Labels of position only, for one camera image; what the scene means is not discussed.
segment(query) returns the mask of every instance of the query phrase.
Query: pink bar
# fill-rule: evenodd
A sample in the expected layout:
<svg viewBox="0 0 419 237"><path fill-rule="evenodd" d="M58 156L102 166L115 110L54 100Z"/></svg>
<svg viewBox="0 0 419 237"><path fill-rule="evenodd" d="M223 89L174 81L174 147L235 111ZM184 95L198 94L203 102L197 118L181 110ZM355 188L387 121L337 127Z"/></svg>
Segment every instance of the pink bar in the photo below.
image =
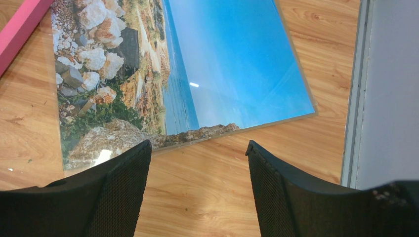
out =
<svg viewBox="0 0 419 237"><path fill-rule="evenodd" d="M54 0L25 0L0 32L0 76L16 57Z"/></svg>

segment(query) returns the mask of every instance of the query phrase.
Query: gray panel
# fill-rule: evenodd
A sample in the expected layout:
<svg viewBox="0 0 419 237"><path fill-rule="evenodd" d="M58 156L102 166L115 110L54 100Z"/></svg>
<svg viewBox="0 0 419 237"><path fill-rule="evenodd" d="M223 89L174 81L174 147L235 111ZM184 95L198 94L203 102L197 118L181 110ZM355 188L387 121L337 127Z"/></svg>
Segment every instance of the gray panel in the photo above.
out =
<svg viewBox="0 0 419 237"><path fill-rule="evenodd" d="M373 4L358 189L419 179L418 12L417 0Z"/></svg>

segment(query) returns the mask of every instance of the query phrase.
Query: cliff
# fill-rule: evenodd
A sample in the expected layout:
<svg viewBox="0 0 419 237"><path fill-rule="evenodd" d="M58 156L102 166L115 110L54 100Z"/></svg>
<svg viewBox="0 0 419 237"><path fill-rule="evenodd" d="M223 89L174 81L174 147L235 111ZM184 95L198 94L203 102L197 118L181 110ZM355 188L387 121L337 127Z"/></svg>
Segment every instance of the cliff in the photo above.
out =
<svg viewBox="0 0 419 237"><path fill-rule="evenodd" d="M81 139L70 152L66 168L94 165L103 150L111 151L109 158L113 158L147 139L151 141L153 149L158 149L236 130L239 130L239 127L231 123L227 126L202 127L199 130L182 132L177 135L153 135L142 132L127 121L114 119L104 127L93 128Z"/></svg>

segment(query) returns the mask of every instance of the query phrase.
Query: green vegetation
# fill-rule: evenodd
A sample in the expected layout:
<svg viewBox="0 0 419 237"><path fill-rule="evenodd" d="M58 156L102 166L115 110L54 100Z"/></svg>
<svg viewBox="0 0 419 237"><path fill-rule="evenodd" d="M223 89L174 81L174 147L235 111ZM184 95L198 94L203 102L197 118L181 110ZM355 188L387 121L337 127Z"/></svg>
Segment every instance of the green vegetation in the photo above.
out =
<svg viewBox="0 0 419 237"><path fill-rule="evenodd" d="M134 126L138 127L138 129L142 128L142 121L144 118L140 118L138 112L133 108L127 108L122 101L123 94L120 89L120 85L123 81L124 80L121 79L110 80L109 87L117 93L113 103L97 105L96 111L90 109L86 114L75 117L75 120L72 123L61 124L61 149L64 164L68 162L67 156L69 151L71 151L79 143L80 139L82 139L83 136L92 128L103 126L104 124L111 122L113 119L122 119L130 122ZM58 106L60 107L67 101L70 102L70 104L73 104L79 99L88 99L95 93L96 91L93 90L70 99L59 96Z"/></svg>

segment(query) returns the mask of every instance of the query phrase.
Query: wood grain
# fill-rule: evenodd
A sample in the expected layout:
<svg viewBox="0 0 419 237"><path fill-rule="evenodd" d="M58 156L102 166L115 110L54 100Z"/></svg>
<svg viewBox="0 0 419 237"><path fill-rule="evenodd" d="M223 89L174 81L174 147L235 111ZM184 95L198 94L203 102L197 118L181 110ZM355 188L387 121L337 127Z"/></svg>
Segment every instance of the wood grain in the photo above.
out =
<svg viewBox="0 0 419 237"><path fill-rule="evenodd" d="M250 139L339 182L359 0L280 3L319 115L154 156L135 236L260 236L244 155ZM63 175L48 18L0 79L0 189Z"/></svg>

